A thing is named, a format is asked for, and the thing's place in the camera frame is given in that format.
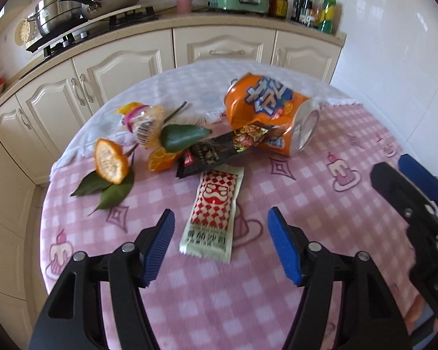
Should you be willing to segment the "person right hand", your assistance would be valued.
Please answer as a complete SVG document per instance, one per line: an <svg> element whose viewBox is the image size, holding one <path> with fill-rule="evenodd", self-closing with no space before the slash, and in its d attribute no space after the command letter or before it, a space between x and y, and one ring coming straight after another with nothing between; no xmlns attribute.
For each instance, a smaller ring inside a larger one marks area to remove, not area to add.
<svg viewBox="0 0 438 350"><path fill-rule="evenodd" d="M404 316L404 323L407 328L407 332L411 333L416 325L416 321L421 318L423 309L425 306L425 300L421 295L417 295Z"/></svg>

